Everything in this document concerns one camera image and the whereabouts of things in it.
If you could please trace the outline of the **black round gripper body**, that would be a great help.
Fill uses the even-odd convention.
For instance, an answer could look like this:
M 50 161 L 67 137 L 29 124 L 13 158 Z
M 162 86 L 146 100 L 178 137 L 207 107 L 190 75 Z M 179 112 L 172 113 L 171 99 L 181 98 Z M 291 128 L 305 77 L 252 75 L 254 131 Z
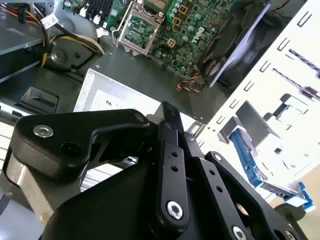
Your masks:
M 132 166 L 63 203 L 44 240 L 219 240 L 217 218 L 193 172 L 172 165 L 160 183 L 156 166 Z M 172 178 L 182 174 L 182 181 Z

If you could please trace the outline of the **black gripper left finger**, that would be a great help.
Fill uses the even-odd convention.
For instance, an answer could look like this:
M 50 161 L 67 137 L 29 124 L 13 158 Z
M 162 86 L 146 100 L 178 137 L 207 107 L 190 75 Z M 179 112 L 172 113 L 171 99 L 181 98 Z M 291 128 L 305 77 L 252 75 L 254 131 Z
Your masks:
M 118 173 L 142 164 L 170 179 L 185 165 L 179 110 L 162 102 L 152 122 L 135 109 L 29 115 L 13 129 L 4 175 L 33 211 L 48 214 Z

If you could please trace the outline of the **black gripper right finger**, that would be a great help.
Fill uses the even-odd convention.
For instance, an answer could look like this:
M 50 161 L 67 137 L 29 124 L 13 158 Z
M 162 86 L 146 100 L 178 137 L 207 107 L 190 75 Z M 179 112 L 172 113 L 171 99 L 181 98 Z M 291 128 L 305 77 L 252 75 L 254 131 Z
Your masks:
M 196 140 L 184 134 L 189 163 L 207 192 L 217 218 L 220 240 L 300 240 L 297 232 L 218 152 L 203 154 Z

